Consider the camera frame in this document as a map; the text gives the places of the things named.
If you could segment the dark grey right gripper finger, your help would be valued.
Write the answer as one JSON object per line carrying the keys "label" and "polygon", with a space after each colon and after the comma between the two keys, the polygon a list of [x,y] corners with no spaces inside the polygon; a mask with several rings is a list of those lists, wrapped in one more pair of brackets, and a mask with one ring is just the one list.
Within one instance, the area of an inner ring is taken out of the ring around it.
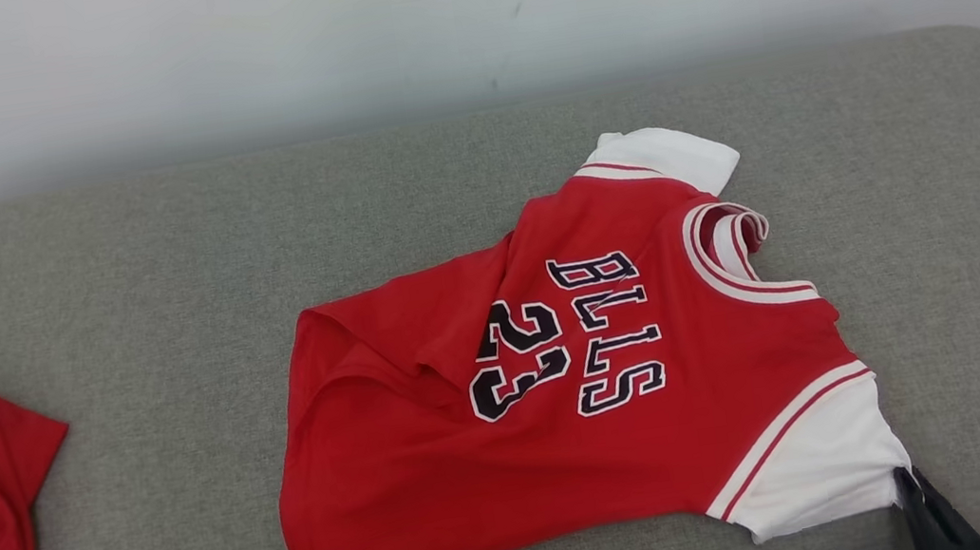
{"label": "dark grey right gripper finger", "polygon": [[955,550],[954,541],[939,520],[936,490],[922,480],[919,470],[900,466],[892,476],[914,550]]}
{"label": "dark grey right gripper finger", "polygon": [[[920,469],[917,470],[919,470],[922,480],[930,484],[935,491],[936,488],[926,479],[926,476],[921,473]],[[936,493],[936,499],[939,501],[938,506],[940,506],[939,520],[944,526],[944,530],[949,534],[949,538],[954,541],[955,550],[980,550],[980,534],[974,531],[968,520],[955,510],[945,495],[937,490]]]}

